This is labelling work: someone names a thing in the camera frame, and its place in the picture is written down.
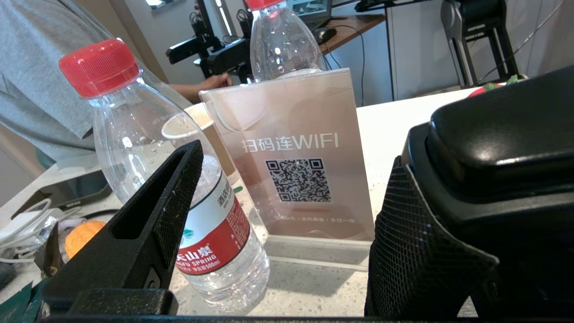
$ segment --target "person's hand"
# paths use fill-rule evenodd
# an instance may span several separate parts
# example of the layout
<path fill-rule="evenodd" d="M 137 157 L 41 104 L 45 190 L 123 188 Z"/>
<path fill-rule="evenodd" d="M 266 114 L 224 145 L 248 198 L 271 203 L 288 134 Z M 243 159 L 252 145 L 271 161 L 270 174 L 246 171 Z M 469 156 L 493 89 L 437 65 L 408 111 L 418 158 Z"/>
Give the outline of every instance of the person's hand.
<path fill-rule="evenodd" d="M 208 79 L 203 81 L 199 89 L 200 90 L 212 90 L 212 89 L 219 89 L 220 87 L 228 87 L 232 86 L 233 82 L 231 81 L 231 77 L 229 74 L 223 73 L 221 75 L 214 75 L 210 76 Z"/>

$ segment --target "qr code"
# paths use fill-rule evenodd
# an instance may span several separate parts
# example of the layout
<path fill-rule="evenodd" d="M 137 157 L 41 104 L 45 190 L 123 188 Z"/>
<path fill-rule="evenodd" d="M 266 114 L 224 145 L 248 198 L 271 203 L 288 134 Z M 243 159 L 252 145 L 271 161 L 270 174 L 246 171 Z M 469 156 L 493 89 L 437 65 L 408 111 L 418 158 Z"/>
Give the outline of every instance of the qr code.
<path fill-rule="evenodd" d="M 283 202 L 333 202 L 321 158 L 265 162 Z"/>

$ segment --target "plastic water bottle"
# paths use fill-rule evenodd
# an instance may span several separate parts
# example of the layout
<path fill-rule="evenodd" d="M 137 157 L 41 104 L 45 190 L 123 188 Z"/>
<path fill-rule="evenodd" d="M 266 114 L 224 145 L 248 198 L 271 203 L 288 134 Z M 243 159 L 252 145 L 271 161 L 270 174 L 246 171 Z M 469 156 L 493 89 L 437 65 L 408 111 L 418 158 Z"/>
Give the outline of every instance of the plastic water bottle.
<path fill-rule="evenodd" d="M 234 312 L 255 301 L 269 280 L 269 259 L 191 117 L 146 82 L 121 40 L 64 56 L 60 70 L 94 107 L 98 162 L 123 203 L 177 147 L 201 141 L 203 169 L 176 267 L 213 307 Z M 169 139 L 163 135 L 167 130 Z"/>
<path fill-rule="evenodd" d="M 246 0 L 253 11 L 251 69 L 256 82 L 324 71 L 319 45 L 282 0 Z"/>

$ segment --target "wooden desk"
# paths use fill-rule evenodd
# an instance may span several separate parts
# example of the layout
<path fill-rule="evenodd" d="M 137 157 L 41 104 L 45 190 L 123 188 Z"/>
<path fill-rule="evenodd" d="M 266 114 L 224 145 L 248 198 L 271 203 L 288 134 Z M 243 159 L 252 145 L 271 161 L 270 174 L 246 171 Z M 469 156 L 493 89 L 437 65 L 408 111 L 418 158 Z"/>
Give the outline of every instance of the wooden desk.
<path fill-rule="evenodd" d="M 369 15 L 357 15 L 357 16 L 341 16 L 347 17 L 345 20 L 331 20 L 326 27 L 333 28 L 333 26 L 350 26 L 354 27 L 358 31 L 362 33 L 366 32 L 367 30 L 373 28 L 374 26 L 384 22 L 387 17 L 384 14 L 369 14 Z M 327 41 L 327 46 L 331 51 L 336 50 L 337 48 L 347 44 L 353 38 L 358 37 L 359 34 L 349 27 L 337 27 L 337 34 L 333 36 L 333 38 Z M 326 55 L 329 52 L 325 44 L 319 46 L 321 48 L 321 53 Z"/>

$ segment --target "computer mouse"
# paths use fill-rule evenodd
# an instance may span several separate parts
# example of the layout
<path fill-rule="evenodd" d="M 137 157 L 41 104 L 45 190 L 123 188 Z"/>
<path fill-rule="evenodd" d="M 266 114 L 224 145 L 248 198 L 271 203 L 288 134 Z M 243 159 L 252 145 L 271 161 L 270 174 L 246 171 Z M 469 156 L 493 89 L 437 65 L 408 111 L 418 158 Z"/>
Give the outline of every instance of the computer mouse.
<path fill-rule="evenodd" d="M 319 45 L 323 44 L 327 40 L 331 39 L 337 34 L 337 30 L 334 28 L 317 28 L 313 31 L 313 36 Z"/>

